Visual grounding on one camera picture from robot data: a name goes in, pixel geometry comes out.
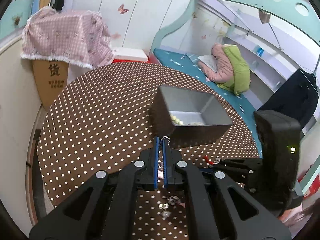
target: gray box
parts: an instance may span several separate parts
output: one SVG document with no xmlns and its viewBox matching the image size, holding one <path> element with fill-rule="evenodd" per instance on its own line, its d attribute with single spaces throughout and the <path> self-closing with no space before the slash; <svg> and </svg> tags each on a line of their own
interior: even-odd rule
<svg viewBox="0 0 320 240">
<path fill-rule="evenodd" d="M 173 123 L 170 115 L 183 124 Z M 233 124 L 214 95 L 166 85 L 158 87 L 150 117 L 155 135 L 169 136 L 173 148 L 213 143 Z"/>
</svg>

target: table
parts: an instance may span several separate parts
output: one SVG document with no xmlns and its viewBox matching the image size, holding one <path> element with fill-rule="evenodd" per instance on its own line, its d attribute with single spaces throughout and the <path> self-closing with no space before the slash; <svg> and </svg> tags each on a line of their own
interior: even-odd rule
<svg viewBox="0 0 320 240">
<path fill-rule="evenodd" d="M 234 125 L 215 143 L 179 149 L 184 160 L 205 167 L 210 159 L 259 157 L 254 139 L 234 108 L 214 90 L 165 66 L 121 62 L 87 72 L 69 84 L 47 112 L 37 153 L 48 196 L 56 207 L 99 170 L 112 173 L 152 147 L 148 109 L 161 84 L 215 95 Z M 132 239 L 188 239 L 185 208 L 170 206 L 163 218 L 159 203 L 168 193 L 139 192 Z"/>
</svg>

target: pink checkered blanket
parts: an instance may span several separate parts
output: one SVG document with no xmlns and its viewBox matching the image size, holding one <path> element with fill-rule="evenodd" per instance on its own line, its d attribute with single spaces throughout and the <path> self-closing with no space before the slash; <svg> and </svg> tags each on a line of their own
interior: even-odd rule
<svg viewBox="0 0 320 240">
<path fill-rule="evenodd" d="M 22 39 L 21 58 L 64 61 L 90 69 L 114 59 L 108 28 L 98 12 L 57 13 L 43 7 L 29 18 Z"/>
</svg>

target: triangular cutout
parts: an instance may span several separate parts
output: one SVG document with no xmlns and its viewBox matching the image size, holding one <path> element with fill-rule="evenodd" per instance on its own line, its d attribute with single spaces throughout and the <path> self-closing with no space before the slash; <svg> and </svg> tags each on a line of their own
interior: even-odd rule
<svg viewBox="0 0 320 240">
<path fill-rule="evenodd" d="M 87 188 L 73 203 L 71 203 L 65 210 L 64 214 L 75 220 L 80 220 L 81 216 L 87 207 L 93 187 Z"/>
<path fill-rule="evenodd" d="M 228 188 L 228 192 L 242 221 L 245 221 L 258 214 L 258 211 L 252 205 L 250 205 L 234 188 Z"/>
</svg>

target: teal mattress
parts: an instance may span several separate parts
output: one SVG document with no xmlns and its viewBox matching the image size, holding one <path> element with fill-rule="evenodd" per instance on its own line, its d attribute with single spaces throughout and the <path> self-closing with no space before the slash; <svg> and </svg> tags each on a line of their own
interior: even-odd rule
<svg viewBox="0 0 320 240">
<path fill-rule="evenodd" d="M 233 93 L 219 88 L 214 82 L 207 81 L 204 73 L 195 65 L 187 55 L 171 52 L 162 49 L 155 49 L 153 51 L 154 55 L 160 61 L 163 66 L 179 70 L 185 74 L 188 74 L 202 83 L 208 85 L 210 88 L 215 90 L 219 95 L 221 95 L 242 117 L 243 121 L 249 128 L 252 136 L 257 145 L 260 158 L 262 158 L 262 147 L 258 139 L 258 134 L 256 131 L 256 123 L 253 118 L 253 112 L 256 110 L 250 102 L 243 96 L 235 96 Z"/>
</svg>

